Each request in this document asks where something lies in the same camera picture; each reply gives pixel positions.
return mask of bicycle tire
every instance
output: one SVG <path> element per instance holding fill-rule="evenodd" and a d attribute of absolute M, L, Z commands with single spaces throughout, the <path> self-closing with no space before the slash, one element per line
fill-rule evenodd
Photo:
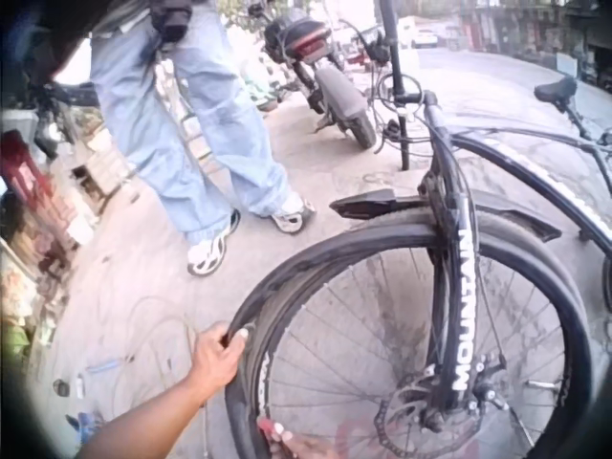
<path fill-rule="evenodd" d="M 601 285 L 603 286 L 603 304 L 612 314 L 612 260 L 605 258 L 601 268 Z"/>
<path fill-rule="evenodd" d="M 379 219 L 379 224 L 372 221 L 367 228 L 349 231 L 316 244 L 284 262 L 262 281 L 262 284 L 271 283 L 268 288 L 264 285 L 260 291 L 264 296 L 261 298 L 262 308 L 238 374 L 238 380 L 244 384 L 246 400 L 253 414 L 266 414 L 265 406 L 260 406 L 258 401 L 258 378 L 264 356 L 268 354 L 272 341 L 276 340 L 278 343 L 285 325 L 324 282 L 373 253 L 401 247 L 433 247 L 439 241 L 434 226 L 410 223 L 417 213 L 420 215 L 415 220 L 422 220 L 423 212 L 397 212 L 383 217 L 383 222 Z M 497 231 L 495 225 L 482 224 L 488 217 L 482 218 L 481 213 L 478 214 L 481 254 L 501 261 L 534 282 L 549 299 L 554 299 L 561 322 L 567 356 L 564 371 L 567 378 L 561 389 L 562 404 L 556 406 L 545 432 L 527 455 L 530 459 L 550 457 L 557 451 L 560 440 L 572 432 L 589 405 L 592 364 L 583 308 L 571 289 L 568 289 L 563 280 L 549 267 L 547 260 L 538 257 L 537 252 L 521 248 L 529 247 L 533 243 L 529 237 L 531 234 L 525 230 L 518 231 L 515 239 L 524 239 L 522 244 L 509 243 L 503 239 L 504 231 Z M 230 394 L 229 389 L 226 402 L 234 440 L 241 455 L 245 458 L 252 457 L 244 451 L 253 448 L 252 445 L 255 444 L 256 448 L 259 448 L 256 457 L 269 457 L 266 456 L 266 451 L 261 450 L 262 440 L 252 422 L 254 418 L 251 421 L 244 417 L 238 419 L 235 413 L 240 409 L 235 409 L 232 404 L 239 402 Z"/>

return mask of building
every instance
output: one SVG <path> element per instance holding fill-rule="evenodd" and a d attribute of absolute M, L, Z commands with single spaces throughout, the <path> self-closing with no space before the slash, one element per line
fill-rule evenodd
<path fill-rule="evenodd" d="M 612 7 L 597 0 L 461 0 L 456 13 L 475 51 L 554 69 L 564 55 L 576 60 L 583 79 L 612 89 Z"/>

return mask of front fork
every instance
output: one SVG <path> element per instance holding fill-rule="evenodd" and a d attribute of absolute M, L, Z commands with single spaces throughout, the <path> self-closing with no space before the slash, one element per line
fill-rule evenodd
<path fill-rule="evenodd" d="M 440 250 L 430 250 L 434 290 L 426 367 L 433 367 L 439 383 L 425 414 L 426 426 L 441 428 L 443 413 L 467 408 L 473 401 L 477 377 L 474 358 L 477 310 L 477 241 L 470 197 L 454 193 L 443 197 L 435 173 L 421 186 L 447 240 Z"/>

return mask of mudguard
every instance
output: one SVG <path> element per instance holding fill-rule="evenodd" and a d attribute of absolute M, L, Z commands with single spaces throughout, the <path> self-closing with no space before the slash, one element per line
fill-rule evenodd
<path fill-rule="evenodd" d="M 562 235 L 559 228 L 535 210 L 486 191 L 473 189 L 471 195 L 478 210 L 505 217 L 529 230 L 543 242 Z M 340 199 L 333 202 L 330 208 L 342 218 L 371 220 L 387 213 L 427 206 L 427 200 L 421 196 L 398 198 L 391 188 L 385 188 Z"/>
<path fill-rule="evenodd" d="M 333 66 L 315 71 L 315 80 L 325 102 L 342 121 L 352 120 L 367 110 L 367 100 L 348 77 Z"/>

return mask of white sneaker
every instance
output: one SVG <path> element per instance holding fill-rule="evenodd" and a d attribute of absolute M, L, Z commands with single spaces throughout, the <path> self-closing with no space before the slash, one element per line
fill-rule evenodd
<path fill-rule="evenodd" d="M 289 234 L 297 234 L 306 228 L 315 213 L 317 211 L 312 204 L 292 191 L 280 210 L 272 215 L 272 219 L 279 230 Z"/>
<path fill-rule="evenodd" d="M 190 274 L 205 276 L 217 271 L 226 256 L 226 238 L 236 231 L 240 223 L 240 212 L 234 209 L 229 225 L 212 240 L 204 240 L 187 253 L 187 270 Z"/>

